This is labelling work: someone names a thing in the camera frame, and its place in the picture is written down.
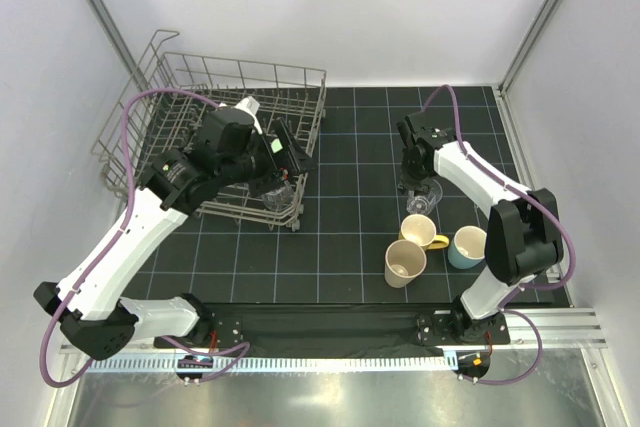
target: white cup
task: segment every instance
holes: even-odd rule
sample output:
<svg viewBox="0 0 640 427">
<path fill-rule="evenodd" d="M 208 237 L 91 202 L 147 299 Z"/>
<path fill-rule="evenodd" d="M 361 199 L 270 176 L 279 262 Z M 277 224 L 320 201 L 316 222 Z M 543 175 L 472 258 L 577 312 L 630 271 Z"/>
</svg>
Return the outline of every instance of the white cup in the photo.
<svg viewBox="0 0 640 427">
<path fill-rule="evenodd" d="M 427 255 L 409 240 L 396 240 L 384 255 L 384 279 L 391 287 L 404 287 L 427 266 Z"/>
</svg>

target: grid lines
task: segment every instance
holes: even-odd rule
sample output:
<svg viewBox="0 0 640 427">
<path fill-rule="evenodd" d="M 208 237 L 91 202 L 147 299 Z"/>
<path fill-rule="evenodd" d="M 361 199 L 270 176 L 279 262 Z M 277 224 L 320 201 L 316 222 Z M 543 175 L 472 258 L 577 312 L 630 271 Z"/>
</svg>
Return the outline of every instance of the grid lines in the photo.
<svg viewBox="0 0 640 427">
<path fill-rule="evenodd" d="M 397 192 L 402 143 L 395 124 L 420 108 L 429 88 L 327 92 L 327 116 L 314 153 L 319 167 L 307 180 L 300 230 L 269 230 L 213 216 L 199 223 L 189 219 L 189 228 L 171 234 L 171 246 L 163 243 L 152 254 L 125 296 L 158 299 L 189 290 L 204 302 L 441 303 L 473 282 L 483 266 L 459 271 L 448 264 L 445 250 L 429 251 L 425 272 L 403 290 L 384 281 L 384 253 L 408 215 Z M 463 135 L 498 170 L 513 172 L 489 92 L 482 87 L 462 91 Z M 432 115 L 437 127 L 442 120 L 450 122 L 453 109 L 444 98 L 436 102 L 425 115 Z M 464 225 L 482 227 L 473 203 L 439 181 L 443 199 L 432 214 L 439 233 L 452 238 Z M 180 249 L 183 255 L 171 252 Z M 188 266 L 179 264 L 183 259 L 189 259 Z M 550 293 L 537 294 L 527 291 L 518 301 L 553 300 Z"/>
</svg>

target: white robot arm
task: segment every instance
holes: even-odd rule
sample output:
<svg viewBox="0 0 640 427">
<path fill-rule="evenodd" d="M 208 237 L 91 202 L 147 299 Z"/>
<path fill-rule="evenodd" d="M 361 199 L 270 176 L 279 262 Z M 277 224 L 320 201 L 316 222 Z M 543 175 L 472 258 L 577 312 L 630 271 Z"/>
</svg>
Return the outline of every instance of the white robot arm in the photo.
<svg viewBox="0 0 640 427">
<path fill-rule="evenodd" d="M 259 196 L 315 168 L 315 161 L 297 144 L 282 119 L 274 122 L 277 140 L 269 143 L 257 124 L 256 110 L 245 99 L 235 108 L 211 112 L 203 118 L 192 145 L 153 159 L 135 191 L 127 230 L 60 316 L 60 329 L 74 346 L 103 360 L 131 340 L 170 335 L 198 345 L 214 330 L 211 312 L 191 294 L 170 300 L 134 300 L 121 295 L 160 243 L 222 187 L 246 182 L 252 195 Z M 54 315 L 118 232 L 122 219 L 67 277 L 58 284 L 38 286 L 34 297 L 49 315 Z"/>
<path fill-rule="evenodd" d="M 546 189 L 531 192 L 527 186 L 509 179 L 467 142 L 463 150 L 450 129 L 430 126 L 424 112 L 408 115 L 398 123 L 398 131 L 405 144 L 401 189 L 419 191 L 425 179 L 439 175 L 462 190 L 489 219 L 487 266 L 452 306 L 457 338 L 461 342 L 473 341 L 484 334 L 486 325 L 520 284 L 530 282 L 564 255 L 558 229 L 505 186 L 528 193 L 557 218 L 556 199 Z"/>
</svg>

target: beige cup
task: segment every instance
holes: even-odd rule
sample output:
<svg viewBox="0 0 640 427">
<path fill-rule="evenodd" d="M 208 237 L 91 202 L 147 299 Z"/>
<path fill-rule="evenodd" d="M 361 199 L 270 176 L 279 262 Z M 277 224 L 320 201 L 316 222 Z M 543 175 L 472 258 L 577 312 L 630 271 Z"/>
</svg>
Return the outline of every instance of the beige cup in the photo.
<svg viewBox="0 0 640 427">
<path fill-rule="evenodd" d="M 407 216 L 402 221 L 398 238 L 418 244 L 423 250 L 445 249 L 449 246 L 449 238 L 439 235 L 433 220 L 422 214 Z"/>
<path fill-rule="evenodd" d="M 384 280 L 398 289 L 424 272 L 427 255 L 419 245 L 409 240 L 396 240 L 387 248 L 384 264 Z"/>
</svg>

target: wire dish rack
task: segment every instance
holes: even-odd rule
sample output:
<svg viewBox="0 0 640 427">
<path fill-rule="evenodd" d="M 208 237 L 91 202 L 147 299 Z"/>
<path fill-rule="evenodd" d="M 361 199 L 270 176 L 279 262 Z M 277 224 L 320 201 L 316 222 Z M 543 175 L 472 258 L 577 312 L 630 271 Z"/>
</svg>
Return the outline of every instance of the wire dish rack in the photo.
<svg viewBox="0 0 640 427">
<path fill-rule="evenodd" d="M 93 145 L 91 153 L 104 163 L 100 176 L 107 189 L 119 198 L 127 196 L 120 119 L 124 103 L 151 88 L 190 90 L 229 106 L 251 95 L 260 103 L 257 116 L 268 136 L 273 135 L 274 120 L 282 118 L 305 152 L 313 155 L 324 114 L 326 71 L 167 50 L 167 41 L 178 35 L 171 30 L 155 32 Z M 157 154 L 188 147 L 192 133 L 211 109 L 184 95 L 158 94 L 139 101 L 129 113 L 128 126 L 136 181 Z M 204 202 L 198 212 L 295 231 L 304 210 L 306 182 L 307 175 L 301 175 L 292 185 L 292 202 L 276 211 L 265 207 L 262 199 L 251 197 L 246 184 L 236 184 L 221 189 L 218 197 Z"/>
</svg>

